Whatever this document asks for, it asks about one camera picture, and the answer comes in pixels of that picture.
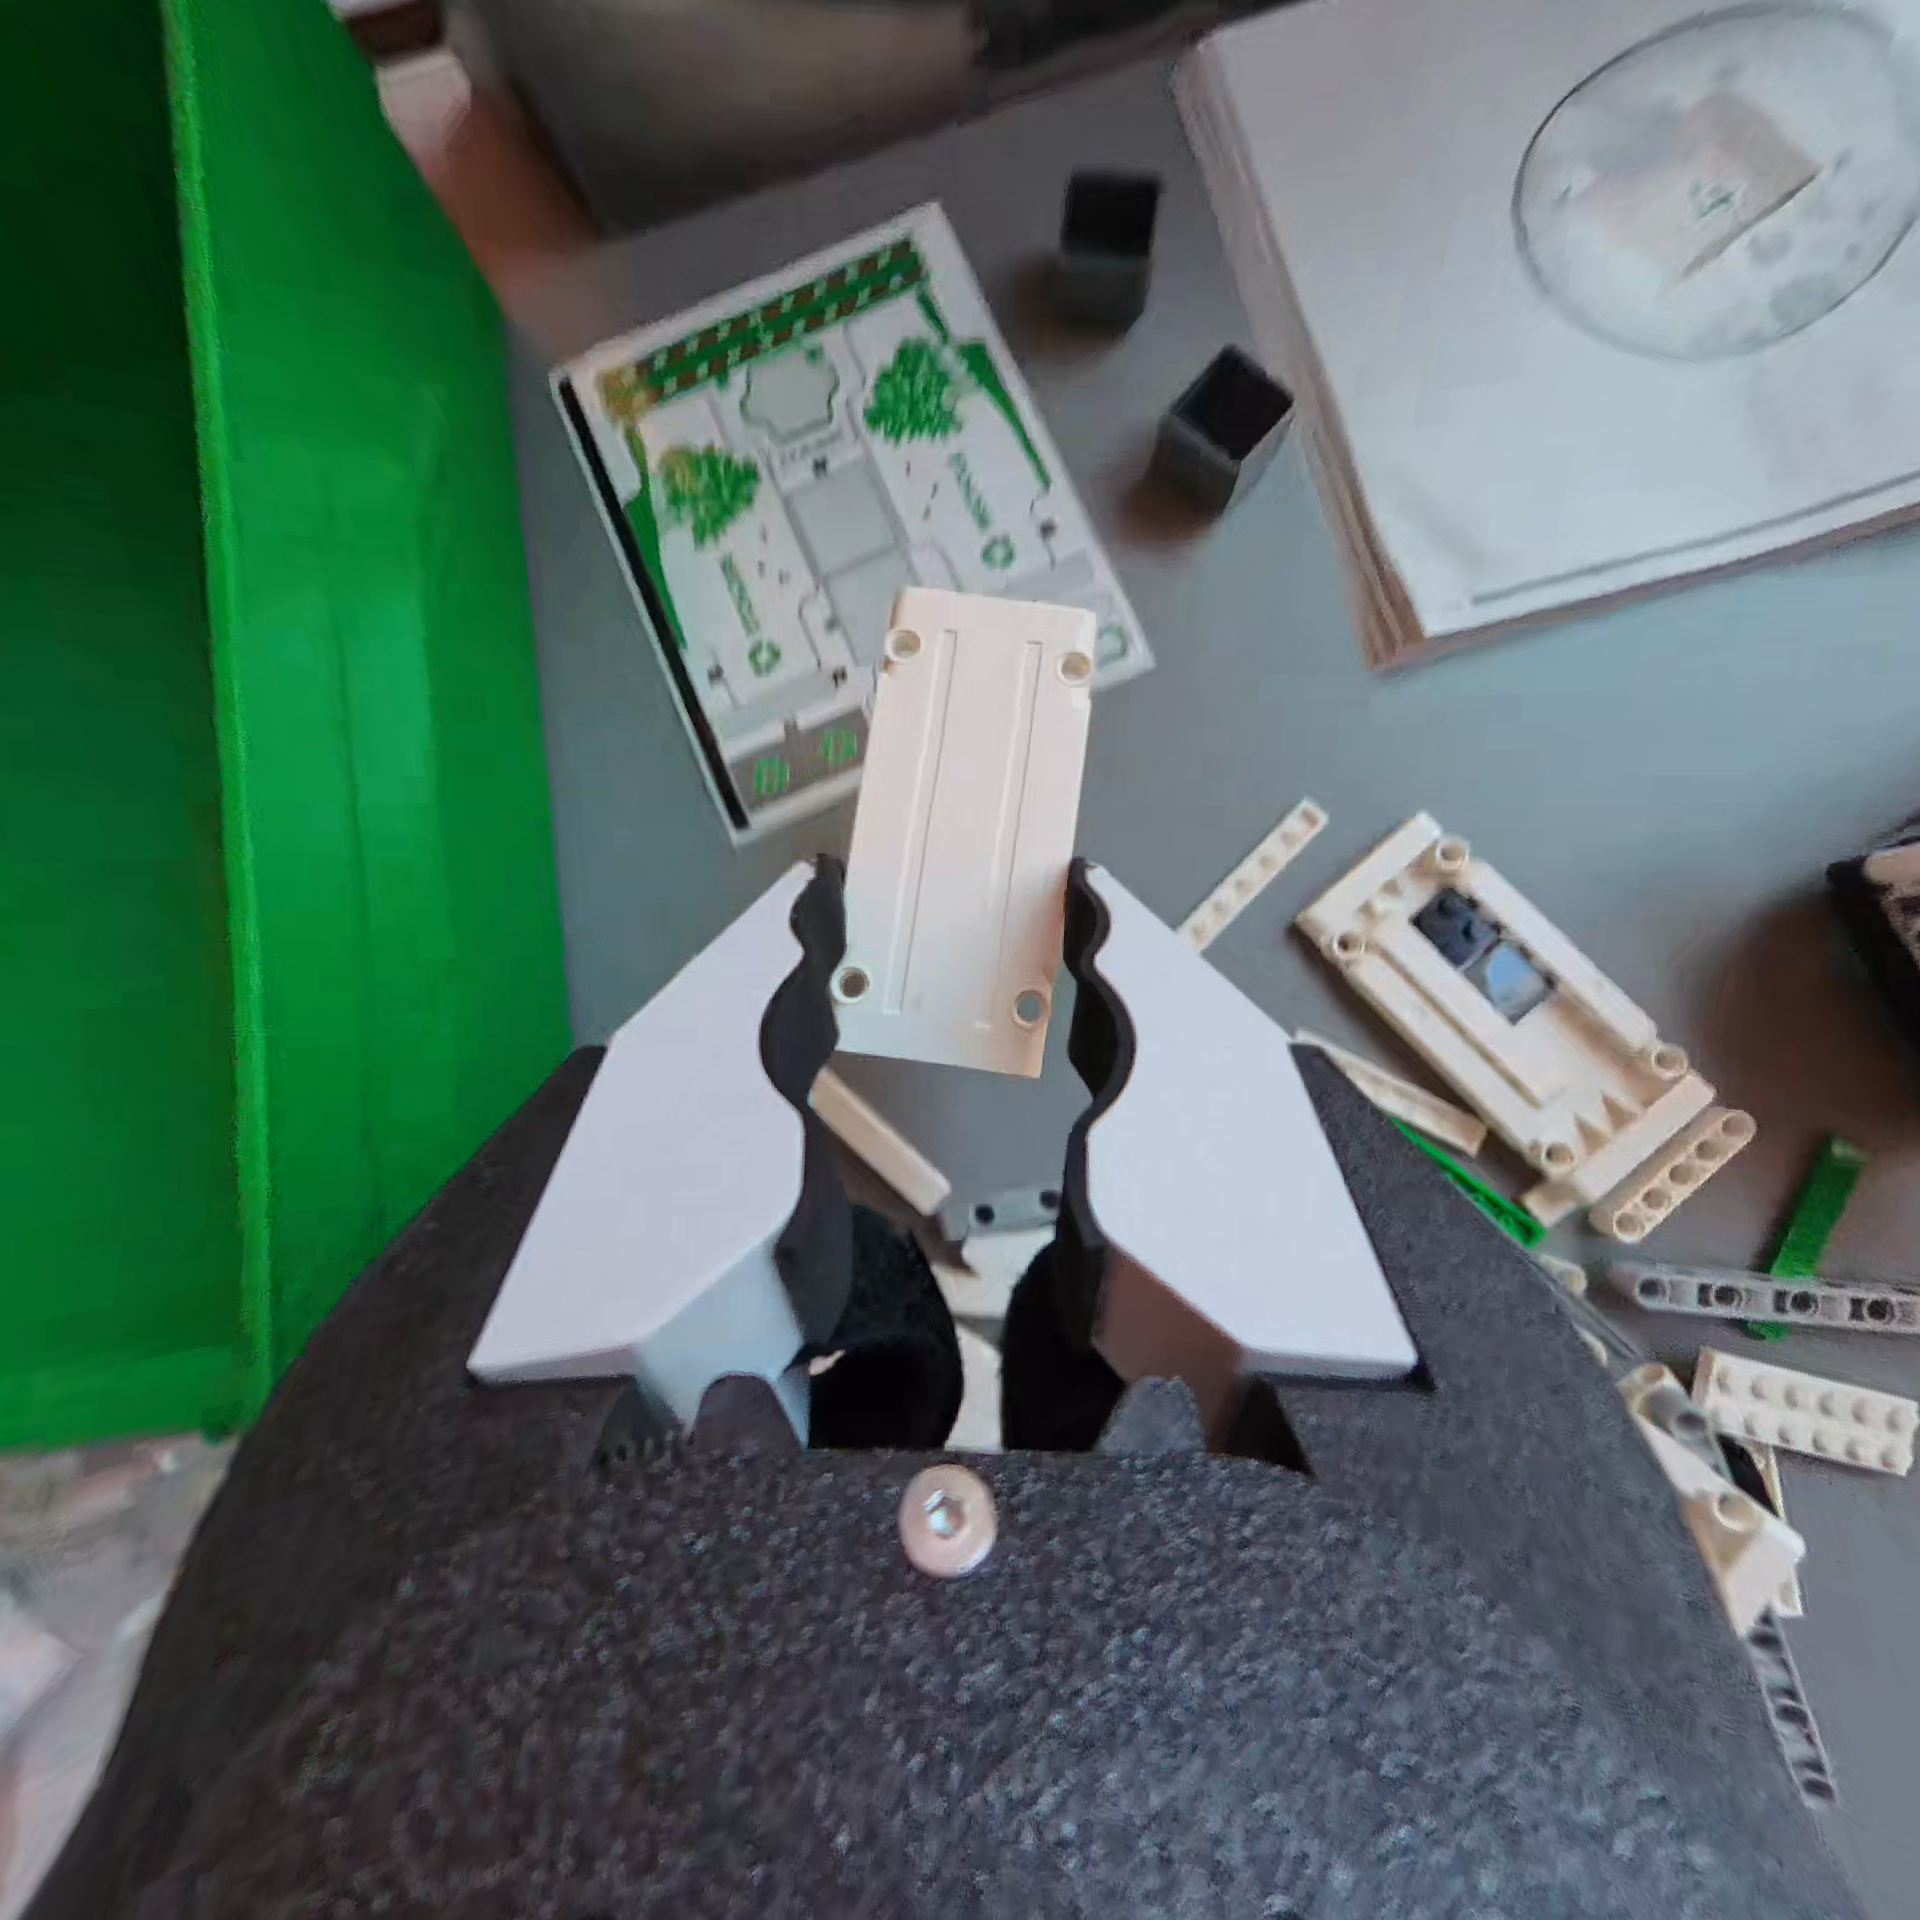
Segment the lego instruction booklet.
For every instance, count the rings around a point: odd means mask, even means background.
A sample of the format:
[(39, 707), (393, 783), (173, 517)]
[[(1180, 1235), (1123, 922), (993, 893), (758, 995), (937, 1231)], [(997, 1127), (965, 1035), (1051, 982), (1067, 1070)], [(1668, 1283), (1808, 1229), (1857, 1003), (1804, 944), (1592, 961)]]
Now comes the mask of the lego instruction booklet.
[(1332, 1), (1174, 66), (1374, 667), (1915, 526), (1915, 3)]

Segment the lego truck model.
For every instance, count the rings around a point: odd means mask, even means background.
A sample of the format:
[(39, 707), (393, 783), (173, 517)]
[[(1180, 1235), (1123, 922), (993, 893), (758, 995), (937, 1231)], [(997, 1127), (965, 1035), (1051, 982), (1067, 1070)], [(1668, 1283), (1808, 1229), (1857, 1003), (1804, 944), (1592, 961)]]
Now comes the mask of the lego truck model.
[(1918, 1051), (1918, 815), (1825, 869), (1833, 911), (1908, 1051)]

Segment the green white sticker sheet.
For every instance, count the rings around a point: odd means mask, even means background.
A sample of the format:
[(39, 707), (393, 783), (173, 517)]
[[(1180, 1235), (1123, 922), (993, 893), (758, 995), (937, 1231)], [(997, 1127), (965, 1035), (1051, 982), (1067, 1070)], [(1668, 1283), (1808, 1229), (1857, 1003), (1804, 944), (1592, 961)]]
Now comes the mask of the green white sticker sheet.
[(1157, 657), (939, 201), (548, 373), (734, 846), (856, 791), (902, 586), (1089, 613)]

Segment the clear plastic bag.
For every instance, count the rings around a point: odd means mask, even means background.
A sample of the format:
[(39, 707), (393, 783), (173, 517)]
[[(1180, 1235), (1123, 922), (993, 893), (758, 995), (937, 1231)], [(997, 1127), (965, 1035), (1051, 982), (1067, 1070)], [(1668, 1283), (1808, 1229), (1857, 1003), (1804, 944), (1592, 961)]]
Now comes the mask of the clear plastic bag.
[(169, 1433), (1, 1458), (1, 1914), (80, 1821), (232, 1442)]

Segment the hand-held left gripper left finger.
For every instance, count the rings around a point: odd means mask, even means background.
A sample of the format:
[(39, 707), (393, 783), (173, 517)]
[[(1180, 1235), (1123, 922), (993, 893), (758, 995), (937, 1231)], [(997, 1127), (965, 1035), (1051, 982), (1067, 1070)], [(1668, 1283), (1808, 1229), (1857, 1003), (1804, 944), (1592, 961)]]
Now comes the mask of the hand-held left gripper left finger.
[(468, 1373), (624, 1378), (693, 1425), (765, 1381), (808, 1439), (806, 1358), (847, 1307), (847, 1194), (808, 1105), (837, 1048), (845, 869), (775, 879), (605, 1046)]

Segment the green lego beam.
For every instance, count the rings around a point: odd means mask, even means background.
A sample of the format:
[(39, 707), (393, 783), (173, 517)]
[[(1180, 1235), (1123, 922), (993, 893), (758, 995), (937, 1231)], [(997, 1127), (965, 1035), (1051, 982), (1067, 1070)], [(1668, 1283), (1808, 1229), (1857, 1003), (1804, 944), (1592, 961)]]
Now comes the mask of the green lego beam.
[(1819, 1275), (1819, 1262), (1862, 1169), (1864, 1152), (1855, 1143), (1845, 1135), (1824, 1137), (1772, 1246), (1764, 1279), (1788, 1286)]

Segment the green plastic bin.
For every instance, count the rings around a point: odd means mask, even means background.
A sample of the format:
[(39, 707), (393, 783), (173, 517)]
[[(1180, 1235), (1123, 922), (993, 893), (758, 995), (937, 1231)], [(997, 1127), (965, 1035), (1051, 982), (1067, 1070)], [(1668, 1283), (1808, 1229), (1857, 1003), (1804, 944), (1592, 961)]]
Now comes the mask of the green plastic bin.
[(1, 6), (4, 1450), (253, 1419), (568, 1046), (508, 330), (326, 3)]

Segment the white lego panel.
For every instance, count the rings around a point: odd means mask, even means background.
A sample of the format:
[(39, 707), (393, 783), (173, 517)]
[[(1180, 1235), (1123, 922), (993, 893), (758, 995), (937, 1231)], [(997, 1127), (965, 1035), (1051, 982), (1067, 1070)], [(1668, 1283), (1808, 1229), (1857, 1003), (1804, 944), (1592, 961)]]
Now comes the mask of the white lego panel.
[(844, 1051), (1040, 1074), (1094, 667), (1087, 607), (895, 595), (832, 973)]

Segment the dark grey lego bin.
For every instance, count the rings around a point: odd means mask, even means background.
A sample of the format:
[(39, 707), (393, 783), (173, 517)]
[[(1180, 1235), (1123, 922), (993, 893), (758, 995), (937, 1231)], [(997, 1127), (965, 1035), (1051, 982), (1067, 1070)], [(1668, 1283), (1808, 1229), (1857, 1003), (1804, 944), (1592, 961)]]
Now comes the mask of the dark grey lego bin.
[(1245, 350), (1223, 344), (1160, 414), (1148, 479), (1192, 512), (1224, 513), (1270, 465), (1294, 414), (1289, 385)]
[(1141, 320), (1153, 266), (1160, 190), (1157, 174), (1069, 174), (1046, 277), (1049, 298), (1064, 321), (1123, 334)]

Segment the white lego frame assembly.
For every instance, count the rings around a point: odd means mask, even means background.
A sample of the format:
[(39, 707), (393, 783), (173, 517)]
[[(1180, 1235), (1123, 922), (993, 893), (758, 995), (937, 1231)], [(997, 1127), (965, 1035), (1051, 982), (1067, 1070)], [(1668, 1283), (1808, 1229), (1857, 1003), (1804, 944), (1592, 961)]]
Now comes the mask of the white lego frame assembly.
[(1337, 979), (1531, 1169), (1540, 1224), (1643, 1243), (1751, 1145), (1663, 1035), (1523, 889), (1411, 815), (1296, 917)]

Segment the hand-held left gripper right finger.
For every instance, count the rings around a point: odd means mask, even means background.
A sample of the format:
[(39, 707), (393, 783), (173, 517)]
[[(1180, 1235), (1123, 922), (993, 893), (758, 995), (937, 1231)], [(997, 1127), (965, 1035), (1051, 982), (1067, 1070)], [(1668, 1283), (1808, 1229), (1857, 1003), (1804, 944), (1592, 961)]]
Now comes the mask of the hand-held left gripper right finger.
[(1051, 1241), (1001, 1333), (1001, 1442), (1093, 1449), (1172, 1381), (1204, 1449), (1296, 1449), (1286, 1383), (1404, 1384), (1421, 1358), (1292, 1041), (1118, 878), (1062, 897), (1086, 1094)]

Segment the pile of loose lego pieces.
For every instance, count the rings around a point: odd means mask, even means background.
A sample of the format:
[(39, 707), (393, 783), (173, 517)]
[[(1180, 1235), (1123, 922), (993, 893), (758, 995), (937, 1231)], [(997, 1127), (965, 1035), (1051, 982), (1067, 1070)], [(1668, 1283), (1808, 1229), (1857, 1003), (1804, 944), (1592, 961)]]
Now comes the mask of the pile of loose lego pieces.
[[(1286, 815), (1278, 826), (1272, 848), (1265, 842), (1249, 854), (1253, 866), (1223, 879), (1220, 889), (1181, 928), (1184, 942), (1196, 950), (1227, 922), (1227, 906), (1239, 905), (1254, 891), (1254, 879), (1278, 870), (1279, 854), (1308, 830), (1317, 830), (1323, 815), (1308, 802)], [(1303, 926), (1321, 944), (1326, 957), (1344, 973), (1382, 1016), (1398, 1019), (1404, 1037), (1437, 1035), (1443, 1025), (1459, 1025), (1468, 1033), (1468, 986), (1437, 990), (1440, 959), (1413, 965), (1406, 973), (1404, 959), (1414, 944), (1433, 947), (1443, 942), (1440, 921), (1464, 931), (1468, 921), (1484, 921), (1484, 906), (1493, 906), (1493, 931), (1485, 937), (1476, 961), (1493, 961), (1497, 950), (1510, 950), (1520, 961), (1543, 976), (1559, 968), (1563, 995), (1574, 995), (1579, 1008), (1587, 1001), (1576, 993), (1598, 986), (1599, 976), (1584, 959), (1569, 957), (1573, 947), (1559, 931), (1547, 931), (1543, 917), (1520, 901), (1518, 893), (1476, 858), (1470, 842), (1443, 831), (1428, 813), (1417, 813), (1392, 831), (1381, 848), (1335, 885), (1328, 895), (1303, 914)], [(1388, 961), (1406, 973), (1406, 990), (1384, 986)], [(829, 1070), (822, 1070), (811, 1089), (811, 1103), (828, 1123), (867, 1161), (878, 1175), (910, 1197), (924, 1211), (939, 1211), (945, 1187), (918, 1149), (864, 1103)], [(1731, 1617), (1743, 1629), (1748, 1663), (1759, 1679), (1773, 1735), (1783, 1749), (1790, 1776), (1800, 1795), (1813, 1805), (1836, 1805), (1838, 1786), (1824, 1742), (1819, 1739), (1813, 1710), (1800, 1689), (1780, 1621), (1796, 1616), (1796, 1561), (1785, 1554), (1792, 1528), (1773, 1511), (1769, 1498), (1777, 1495), (1777, 1474), (1763, 1467), (1763, 1490), (1753, 1496), (1737, 1478), (1728, 1478), (1725, 1449), (1739, 1449), (1759, 1465), (1780, 1449), (1828, 1461), (1836, 1467), (1883, 1471), (1907, 1477), (1912, 1465), (1915, 1402), (1880, 1393), (1878, 1389), (1811, 1376), (1772, 1359), (1755, 1359), (1719, 1349), (1702, 1349), (1696, 1361), (1692, 1399), (1659, 1361), (1637, 1361), (1637, 1350), (1615, 1338), (1615, 1330), (1588, 1312), (1584, 1277), (1557, 1255), (1537, 1255), (1537, 1234), (1549, 1224), (1531, 1203), (1510, 1203), (1503, 1192), (1485, 1187), (1476, 1175), (1452, 1159), (1430, 1141), (1404, 1123), (1401, 1109), (1392, 1109), (1392, 1122), (1414, 1154), (1430, 1165), (1445, 1186), (1489, 1222), (1507, 1241), (1531, 1258), (1537, 1275), (1567, 1294), (1567, 1312), (1587, 1346), (1623, 1378), (1620, 1391), (1635, 1409), (1639, 1425), (1657, 1439), (1655, 1453), (1667, 1467), (1677, 1470), (1672, 1480), (1687, 1519), (1694, 1523), (1701, 1552), (1716, 1579), (1719, 1595), (1733, 1608)], [(1657, 1222), (1661, 1208), (1677, 1203), (1707, 1173), (1724, 1165), (1753, 1133), (1751, 1118), (1716, 1109), (1712, 1103), (1692, 1114), (1689, 1127), (1663, 1143), (1667, 1159), (1619, 1201), (1607, 1201), (1601, 1226), (1623, 1241), (1641, 1235)]]

